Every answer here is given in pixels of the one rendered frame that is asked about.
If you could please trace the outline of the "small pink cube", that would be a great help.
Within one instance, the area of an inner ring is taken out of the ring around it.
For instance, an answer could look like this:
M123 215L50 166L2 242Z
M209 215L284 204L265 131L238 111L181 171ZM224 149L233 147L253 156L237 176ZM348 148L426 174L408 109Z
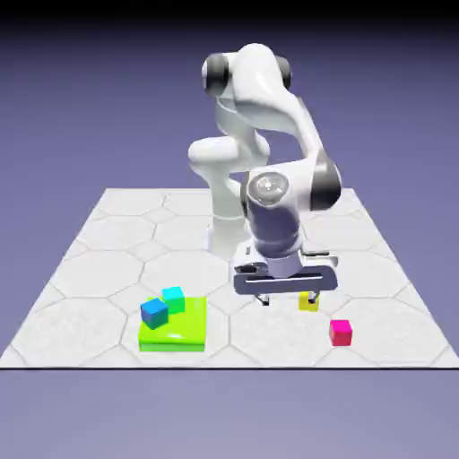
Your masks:
M329 337L334 347L351 345L353 330L351 322L346 319L332 319L329 326Z

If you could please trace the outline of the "small cyan cube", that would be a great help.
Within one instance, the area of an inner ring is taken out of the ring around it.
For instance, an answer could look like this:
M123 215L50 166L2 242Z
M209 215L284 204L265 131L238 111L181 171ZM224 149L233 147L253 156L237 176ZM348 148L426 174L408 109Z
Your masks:
M178 314L186 310L186 298L179 286L165 288L161 291L161 299L167 305L169 314Z

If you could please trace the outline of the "small blue cube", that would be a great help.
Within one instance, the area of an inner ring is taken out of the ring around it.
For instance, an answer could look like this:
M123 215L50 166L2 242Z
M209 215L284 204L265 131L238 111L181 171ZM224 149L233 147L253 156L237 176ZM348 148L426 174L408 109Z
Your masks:
M169 322L169 308L159 298L149 299L141 305L141 319L150 328L157 329Z

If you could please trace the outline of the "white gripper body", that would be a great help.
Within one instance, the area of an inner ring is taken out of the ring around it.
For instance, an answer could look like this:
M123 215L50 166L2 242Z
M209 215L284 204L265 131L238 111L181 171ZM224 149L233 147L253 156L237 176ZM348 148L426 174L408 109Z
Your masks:
M266 264L245 264L236 268L233 286L237 294L260 295L335 290L338 281L333 267L326 264L304 265L287 277L274 277Z

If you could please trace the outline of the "large green box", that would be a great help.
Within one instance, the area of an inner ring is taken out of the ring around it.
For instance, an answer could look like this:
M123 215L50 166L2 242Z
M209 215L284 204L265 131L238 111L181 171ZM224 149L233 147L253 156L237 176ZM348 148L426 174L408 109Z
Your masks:
M169 314L169 322L150 329L143 321L138 332L140 351L204 351L206 342L205 297L186 298L186 310Z

